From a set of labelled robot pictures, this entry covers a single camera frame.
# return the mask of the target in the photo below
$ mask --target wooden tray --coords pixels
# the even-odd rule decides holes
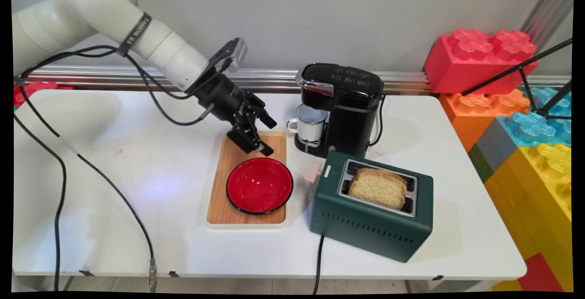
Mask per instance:
[[[269,156],[270,159],[287,165],[287,134],[284,131],[258,131],[258,134],[265,143],[274,149],[274,153]],[[207,209],[207,224],[210,228],[217,230],[276,230],[284,227],[287,204],[266,215],[249,215],[234,208],[228,200],[225,186],[230,173],[240,163],[256,157],[266,156],[255,151],[246,154],[227,136],[223,137],[211,199]]]

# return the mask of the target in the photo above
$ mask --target black coffee maker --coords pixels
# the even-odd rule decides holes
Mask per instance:
[[[332,150],[363,158],[383,94],[382,80],[365,70],[335,64],[309,64],[295,80],[303,104],[330,112],[320,140],[305,141],[297,134],[297,149],[323,158]]]

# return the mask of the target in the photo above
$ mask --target toast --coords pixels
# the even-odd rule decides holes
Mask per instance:
[[[392,172],[361,168],[351,179],[349,196],[400,210],[406,197],[406,181]]]

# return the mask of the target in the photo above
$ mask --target green toaster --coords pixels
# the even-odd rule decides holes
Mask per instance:
[[[349,185],[360,168],[387,170],[407,184],[402,209],[351,197]],[[313,201],[311,232],[407,262],[433,229],[433,178],[331,151]]]

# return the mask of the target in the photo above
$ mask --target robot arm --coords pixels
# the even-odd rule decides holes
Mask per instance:
[[[97,32],[122,43],[143,15],[137,3],[137,0],[47,0],[13,14],[13,75]],[[132,49],[157,66],[182,91],[207,67],[207,58],[156,19]]]
[[[13,76],[98,32],[123,43],[144,15],[137,4],[137,0],[47,0],[13,14]],[[247,153],[272,153],[254,125],[259,118],[269,128],[276,126],[263,101],[242,91],[225,75],[216,74],[215,65],[225,58],[231,58],[229,69],[237,70],[247,50],[241,38],[228,42],[208,61],[171,28],[152,19],[131,49],[185,93],[215,76],[195,94],[199,105],[213,104],[211,113],[232,123],[228,137]]]

